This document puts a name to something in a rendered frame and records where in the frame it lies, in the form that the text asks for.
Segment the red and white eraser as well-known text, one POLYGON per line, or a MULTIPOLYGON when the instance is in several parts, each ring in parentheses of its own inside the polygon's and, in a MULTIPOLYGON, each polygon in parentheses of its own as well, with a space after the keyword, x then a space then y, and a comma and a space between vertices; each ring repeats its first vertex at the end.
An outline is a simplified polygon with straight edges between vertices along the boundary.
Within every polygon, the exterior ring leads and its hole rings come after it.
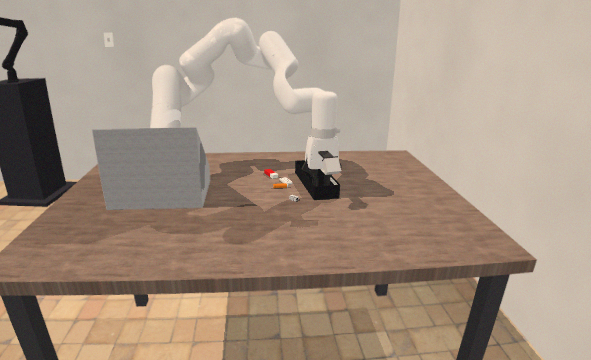
POLYGON ((278 178, 278 174, 276 172, 272 171, 271 169, 264 170, 264 173, 266 175, 268 175, 269 177, 271 177, 272 179, 278 178))

